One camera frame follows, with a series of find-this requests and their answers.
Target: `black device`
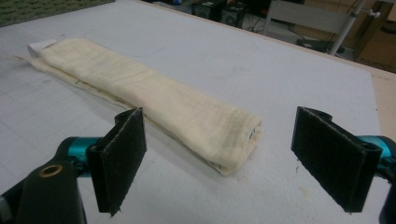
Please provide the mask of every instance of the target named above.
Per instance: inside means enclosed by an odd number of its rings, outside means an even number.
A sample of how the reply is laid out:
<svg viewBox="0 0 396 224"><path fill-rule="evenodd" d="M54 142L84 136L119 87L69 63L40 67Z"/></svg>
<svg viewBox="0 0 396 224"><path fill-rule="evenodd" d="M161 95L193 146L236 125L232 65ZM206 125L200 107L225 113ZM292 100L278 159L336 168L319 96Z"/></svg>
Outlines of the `black device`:
<svg viewBox="0 0 396 224"><path fill-rule="evenodd" d="M201 0L191 5L191 12L197 17L220 21L221 11L226 5L226 0Z"/></svg>
<svg viewBox="0 0 396 224"><path fill-rule="evenodd" d="M231 2L221 11L221 23L242 28L247 5Z"/></svg>
<svg viewBox="0 0 396 224"><path fill-rule="evenodd" d="M86 223L77 178L91 176L99 212L119 210L147 151L142 108L104 137L69 137L55 156L0 196L0 223Z"/></svg>
<svg viewBox="0 0 396 224"><path fill-rule="evenodd" d="M379 222L396 223L396 143L385 136L355 136L322 111L298 107L291 150L348 213L361 212L375 175L391 184Z"/></svg>

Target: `floor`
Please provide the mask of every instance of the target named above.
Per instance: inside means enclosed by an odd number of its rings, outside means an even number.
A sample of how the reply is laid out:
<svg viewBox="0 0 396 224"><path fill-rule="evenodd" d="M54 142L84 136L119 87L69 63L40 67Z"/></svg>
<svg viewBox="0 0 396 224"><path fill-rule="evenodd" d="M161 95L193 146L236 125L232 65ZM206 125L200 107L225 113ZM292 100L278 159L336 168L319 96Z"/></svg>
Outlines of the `floor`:
<svg viewBox="0 0 396 224"><path fill-rule="evenodd" d="M153 2L153 4L191 14L191 4L193 2L194 0L185 0L179 6L166 4L164 2ZM244 18L242 29L263 35L264 25L265 18L247 13ZM295 44L297 39L314 39L309 36L302 36L294 33L292 31L292 24L272 21L270 25L271 26L268 30L268 36L274 39L282 40L291 44ZM353 49L345 49L344 52L337 53L335 56L353 61Z"/></svg>

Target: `folded towel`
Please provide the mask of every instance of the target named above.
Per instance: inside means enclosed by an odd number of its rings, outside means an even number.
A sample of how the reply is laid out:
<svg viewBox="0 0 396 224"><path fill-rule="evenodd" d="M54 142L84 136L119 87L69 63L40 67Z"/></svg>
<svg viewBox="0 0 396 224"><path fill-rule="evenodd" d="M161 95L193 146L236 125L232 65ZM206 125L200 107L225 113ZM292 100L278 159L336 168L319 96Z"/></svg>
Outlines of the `folded towel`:
<svg viewBox="0 0 396 224"><path fill-rule="evenodd" d="M151 122L222 175L246 161L262 132L259 117L87 39L66 39L38 55L31 65L40 71L118 105L143 107Z"/></svg>

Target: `fabric fold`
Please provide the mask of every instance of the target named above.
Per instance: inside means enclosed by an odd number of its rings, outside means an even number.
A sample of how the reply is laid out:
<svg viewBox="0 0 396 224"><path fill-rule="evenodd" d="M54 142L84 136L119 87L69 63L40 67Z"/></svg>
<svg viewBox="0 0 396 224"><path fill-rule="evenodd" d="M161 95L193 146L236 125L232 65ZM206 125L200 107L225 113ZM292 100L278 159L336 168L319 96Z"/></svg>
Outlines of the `fabric fold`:
<svg viewBox="0 0 396 224"><path fill-rule="evenodd" d="M149 120L222 175L242 166L262 132L258 116L87 39L50 45L31 65L125 108L143 107Z"/></svg>

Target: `metal pole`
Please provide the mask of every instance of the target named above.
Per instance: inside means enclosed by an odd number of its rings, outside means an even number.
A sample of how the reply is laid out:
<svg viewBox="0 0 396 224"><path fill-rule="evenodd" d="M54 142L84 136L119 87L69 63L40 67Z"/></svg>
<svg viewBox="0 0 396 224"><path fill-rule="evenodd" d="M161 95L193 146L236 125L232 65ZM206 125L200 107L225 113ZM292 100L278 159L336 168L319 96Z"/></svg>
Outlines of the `metal pole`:
<svg viewBox="0 0 396 224"><path fill-rule="evenodd" d="M337 52L338 48L340 48L341 44L344 41L344 38L347 36L347 33L349 32L350 27L352 27L356 18L358 18L358 15L361 12L361 9L363 8L365 2L366 2L366 0L360 0L358 5L356 6L355 10L349 14L349 19L347 19L344 29L338 36L334 45L332 45L332 49L329 52L330 55L334 55Z"/></svg>
<svg viewBox="0 0 396 224"><path fill-rule="evenodd" d="M270 5L270 8L268 9L267 17L265 18L264 32L262 33L263 35L267 35L267 33L268 33L270 21L272 19L272 15L273 15L273 10L276 10L276 1L277 0L271 1L271 5Z"/></svg>

